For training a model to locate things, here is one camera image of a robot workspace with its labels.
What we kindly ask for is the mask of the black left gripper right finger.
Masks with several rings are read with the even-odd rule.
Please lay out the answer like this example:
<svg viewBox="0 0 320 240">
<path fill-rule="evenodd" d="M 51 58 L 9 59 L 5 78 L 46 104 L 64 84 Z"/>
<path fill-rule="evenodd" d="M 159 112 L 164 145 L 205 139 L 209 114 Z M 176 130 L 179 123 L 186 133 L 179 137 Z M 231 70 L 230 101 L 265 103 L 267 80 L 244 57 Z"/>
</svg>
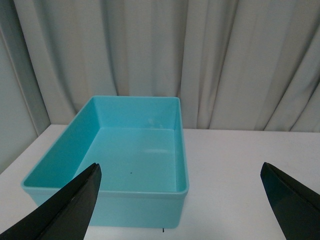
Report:
<svg viewBox="0 0 320 240">
<path fill-rule="evenodd" d="M 320 238 L 320 195 L 265 162 L 260 178 L 276 220 L 287 240 Z"/>
</svg>

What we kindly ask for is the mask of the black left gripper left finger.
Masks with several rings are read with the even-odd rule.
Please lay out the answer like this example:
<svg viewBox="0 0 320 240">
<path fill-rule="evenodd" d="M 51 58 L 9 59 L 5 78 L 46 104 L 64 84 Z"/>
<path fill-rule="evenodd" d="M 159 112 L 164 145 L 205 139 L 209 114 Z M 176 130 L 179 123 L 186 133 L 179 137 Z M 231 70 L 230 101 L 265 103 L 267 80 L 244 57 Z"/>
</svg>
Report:
<svg viewBox="0 0 320 240">
<path fill-rule="evenodd" d="M 83 240 L 101 184 L 93 163 L 37 209 L 0 234 L 2 240 Z"/>
</svg>

